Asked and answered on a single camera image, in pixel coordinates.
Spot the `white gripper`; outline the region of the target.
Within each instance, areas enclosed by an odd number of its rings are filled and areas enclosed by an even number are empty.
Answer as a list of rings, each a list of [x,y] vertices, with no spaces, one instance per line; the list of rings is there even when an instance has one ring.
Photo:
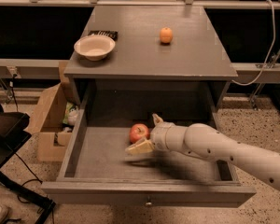
[[[150,139],[141,138],[125,149],[129,155],[139,155],[158,151],[176,151],[185,153],[189,148],[185,143],[187,127],[176,126],[171,122],[163,122],[163,119],[156,113],[152,114],[154,129],[150,133]]]

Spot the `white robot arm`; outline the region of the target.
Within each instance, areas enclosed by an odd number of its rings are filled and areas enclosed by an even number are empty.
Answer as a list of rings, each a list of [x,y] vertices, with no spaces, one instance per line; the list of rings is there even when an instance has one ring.
[[[174,151],[207,161],[225,161],[280,191],[280,153],[238,142],[202,123],[179,126],[153,114],[150,138],[125,149],[130,155]]]

